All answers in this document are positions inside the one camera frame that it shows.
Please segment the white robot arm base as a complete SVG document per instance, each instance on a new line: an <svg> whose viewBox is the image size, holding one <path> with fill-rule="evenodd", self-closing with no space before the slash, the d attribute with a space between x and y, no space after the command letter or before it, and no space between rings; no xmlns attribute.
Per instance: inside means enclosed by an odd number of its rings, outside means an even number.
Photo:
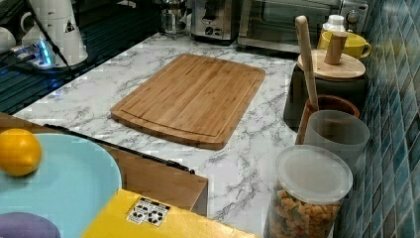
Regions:
<svg viewBox="0 0 420 238"><path fill-rule="evenodd" d="M41 69L74 66L87 60L71 0L28 0L30 12L21 18L24 46L37 56L29 63Z"/></svg>

